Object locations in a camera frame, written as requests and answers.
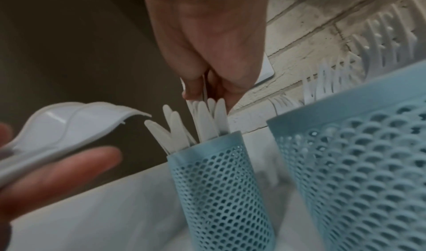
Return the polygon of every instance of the person's right hand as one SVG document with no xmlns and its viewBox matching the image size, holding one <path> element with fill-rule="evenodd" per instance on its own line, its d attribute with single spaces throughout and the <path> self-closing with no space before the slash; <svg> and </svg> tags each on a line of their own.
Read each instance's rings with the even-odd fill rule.
<svg viewBox="0 0 426 251">
<path fill-rule="evenodd" d="M 208 74 L 209 96 L 230 110 L 259 77 L 268 0 L 145 0 L 158 45 L 198 98 Z"/>
</svg>

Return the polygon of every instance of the cutlery holder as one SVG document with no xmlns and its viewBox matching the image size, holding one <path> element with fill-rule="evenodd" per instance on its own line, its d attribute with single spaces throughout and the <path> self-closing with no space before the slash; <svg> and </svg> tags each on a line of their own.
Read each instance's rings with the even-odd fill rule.
<svg viewBox="0 0 426 251">
<path fill-rule="evenodd" d="M 327 250 L 426 249 L 426 62 L 268 121 Z"/>
<path fill-rule="evenodd" d="M 274 231 L 240 132 L 167 159 L 196 251 L 274 249 Z"/>
</svg>

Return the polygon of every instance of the dark brown surface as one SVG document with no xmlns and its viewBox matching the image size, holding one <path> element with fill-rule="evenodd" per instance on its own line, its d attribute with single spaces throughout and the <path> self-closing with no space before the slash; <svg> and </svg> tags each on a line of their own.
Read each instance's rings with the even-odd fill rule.
<svg viewBox="0 0 426 251">
<path fill-rule="evenodd" d="M 0 0 L 0 120 L 16 130 L 52 103 L 106 101 L 163 125 L 162 105 L 169 104 L 193 131 L 181 92 L 143 0 Z M 133 117 L 91 145 L 119 146 L 124 162 L 86 188 L 166 161 L 144 120 Z"/>
</svg>

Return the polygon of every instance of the person's left hand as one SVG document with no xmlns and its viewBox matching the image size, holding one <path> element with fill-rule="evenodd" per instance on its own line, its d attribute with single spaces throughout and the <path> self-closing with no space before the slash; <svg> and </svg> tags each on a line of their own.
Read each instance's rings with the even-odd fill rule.
<svg viewBox="0 0 426 251">
<path fill-rule="evenodd" d="M 0 123 L 0 147 L 12 138 L 12 130 Z M 61 199 L 121 162 L 115 147 L 98 147 L 45 165 L 0 189 L 0 223 Z"/>
</svg>

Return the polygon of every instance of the plastic basket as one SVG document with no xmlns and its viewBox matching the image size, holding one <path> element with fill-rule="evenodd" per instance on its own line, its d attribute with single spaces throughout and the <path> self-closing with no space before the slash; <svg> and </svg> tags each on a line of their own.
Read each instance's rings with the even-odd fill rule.
<svg viewBox="0 0 426 251">
<path fill-rule="evenodd" d="M 168 156 L 196 251 L 272 251 L 274 231 L 241 133 Z"/>
<path fill-rule="evenodd" d="M 426 250 L 426 62 L 268 125 L 328 250 Z"/>
</svg>

